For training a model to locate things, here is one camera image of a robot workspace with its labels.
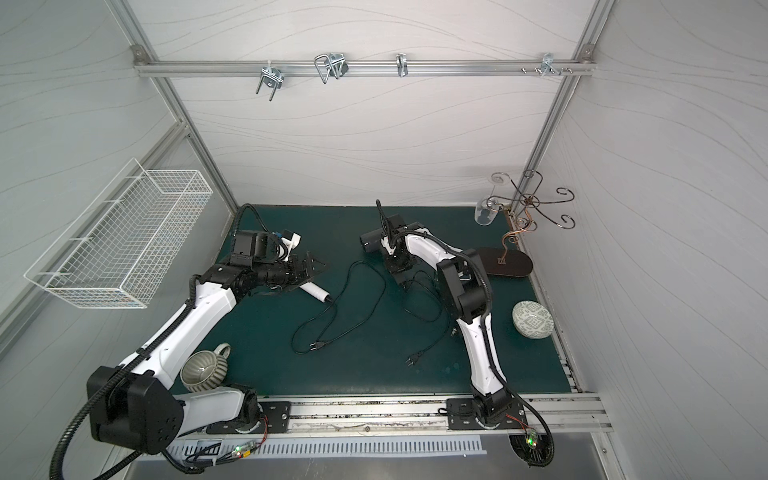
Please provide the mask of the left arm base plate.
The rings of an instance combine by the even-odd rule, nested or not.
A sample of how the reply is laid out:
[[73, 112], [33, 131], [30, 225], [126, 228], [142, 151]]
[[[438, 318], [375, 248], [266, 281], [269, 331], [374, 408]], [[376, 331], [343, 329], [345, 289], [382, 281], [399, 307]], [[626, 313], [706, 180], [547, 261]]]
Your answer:
[[217, 422], [205, 428], [209, 435], [263, 434], [264, 431], [282, 434], [288, 431], [292, 404], [289, 401], [263, 401], [259, 403], [256, 420], [230, 420]]

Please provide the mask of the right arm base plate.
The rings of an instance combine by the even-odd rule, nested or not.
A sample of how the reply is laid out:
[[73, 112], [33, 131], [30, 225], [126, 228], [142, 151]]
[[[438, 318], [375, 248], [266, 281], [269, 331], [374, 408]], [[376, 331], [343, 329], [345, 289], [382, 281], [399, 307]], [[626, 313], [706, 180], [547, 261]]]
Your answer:
[[445, 405], [437, 409], [440, 416], [446, 417], [448, 429], [451, 431], [464, 430], [511, 430], [524, 431], [528, 429], [528, 421], [525, 412], [518, 402], [511, 405], [495, 419], [483, 423], [475, 415], [475, 406], [469, 398], [449, 398]]

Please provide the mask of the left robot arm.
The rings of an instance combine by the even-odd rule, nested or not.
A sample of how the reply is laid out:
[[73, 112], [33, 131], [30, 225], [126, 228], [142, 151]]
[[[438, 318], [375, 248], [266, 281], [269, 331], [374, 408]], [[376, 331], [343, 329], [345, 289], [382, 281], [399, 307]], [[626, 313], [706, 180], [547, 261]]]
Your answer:
[[252, 204], [238, 208], [229, 253], [204, 274], [188, 282], [180, 309], [141, 347], [115, 367], [102, 366], [88, 379], [87, 400], [59, 438], [49, 476], [64, 476], [66, 453], [83, 423], [100, 442], [129, 450], [129, 455], [102, 473], [109, 479], [142, 455], [169, 454], [169, 446], [188, 434], [219, 422], [250, 428], [266, 423], [257, 394], [244, 387], [218, 385], [176, 396], [171, 389], [184, 364], [238, 302], [260, 287], [291, 291], [312, 280], [314, 261], [298, 257], [299, 234], [276, 232], [262, 225], [243, 230], [240, 221]]

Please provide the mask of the black hair dryer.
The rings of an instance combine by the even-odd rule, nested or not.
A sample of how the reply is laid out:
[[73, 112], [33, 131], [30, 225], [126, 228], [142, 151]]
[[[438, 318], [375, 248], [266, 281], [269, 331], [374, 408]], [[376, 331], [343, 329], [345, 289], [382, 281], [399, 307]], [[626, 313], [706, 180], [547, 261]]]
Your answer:
[[361, 246], [365, 253], [380, 252], [383, 248], [382, 240], [385, 234], [382, 229], [365, 233], [359, 237]]

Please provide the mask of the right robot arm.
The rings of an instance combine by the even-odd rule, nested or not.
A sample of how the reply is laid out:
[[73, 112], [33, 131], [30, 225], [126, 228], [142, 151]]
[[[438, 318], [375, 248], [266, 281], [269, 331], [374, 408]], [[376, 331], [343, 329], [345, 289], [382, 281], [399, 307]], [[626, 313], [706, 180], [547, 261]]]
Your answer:
[[492, 331], [492, 288], [478, 252], [453, 247], [418, 222], [407, 224], [399, 215], [387, 215], [380, 201], [376, 208], [381, 228], [361, 236], [360, 242], [366, 252], [382, 254], [386, 270], [399, 284], [420, 263], [435, 272], [442, 306], [467, 351], [476, 422], [484, 428], [504, 420], [517, 423], [524, 435], [519, 457], [530, 467], [550, 465], [555, 443], [548, 424], [503, 375]]

